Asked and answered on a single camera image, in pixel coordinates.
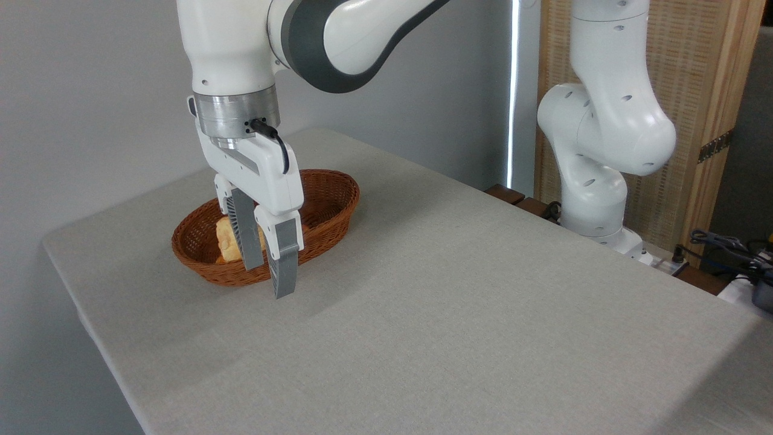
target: white wall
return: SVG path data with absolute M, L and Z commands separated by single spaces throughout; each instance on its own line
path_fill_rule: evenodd
M 501 182 L 508 14 L 452 0 L 352 94 L 279 74 L 281 131 L 328 126 Z M 40 241 L 203 168 L 189 93 L 174 2 L 0 3 L 0 433 L 140 433 Z

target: wicker basket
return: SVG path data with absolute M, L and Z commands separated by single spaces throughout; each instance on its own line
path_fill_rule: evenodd
M 359 201 L 357 182 L 333 170 L 301 170 L 305 202 L 301 222 L 306 227 L 305 249 L 298 253 L 301 265 L 335 246 L 349 230 L 349 219 Z M 172 236 L 175 256 L 210 283 L 219 286 L 246 286 L 271 278 L 266 252 L 264 264 L 250 271 L 244 263 L 215 264 L 220 255 L 215 226 L 222 218 L 217 199 L 195 209 L 180 222 Z

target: table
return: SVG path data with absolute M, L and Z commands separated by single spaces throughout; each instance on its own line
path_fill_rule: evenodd
M 281 300 L 172 254 L 210 171 L 44 241 L 146 433 L 773 430 L 769 322 L 344 135 L 287 140 L 362 200 Z

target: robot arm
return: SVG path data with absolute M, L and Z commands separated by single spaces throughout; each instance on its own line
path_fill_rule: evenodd
M 561 175 L 561 224 L 643 262 L 641 238 L 623 228 L 619 171 L 654 173 L 676 144 L 647 73 L 648 12 L 649 0 L 574 0 L 570 58 L 583 84 L 554 87 L 537 112 Z
M 292 69 L 323 91 L 368 83 L 394 47 L 448 0 L 178 0 L 191 62 L 191 113 L 244 265 L 263 264 L 264 229 L 278 297 L 292 293 L 304 248 L 295 154 L 277 134 L 274 74 Z M 252 201 L 259 203 L 253 209 Z

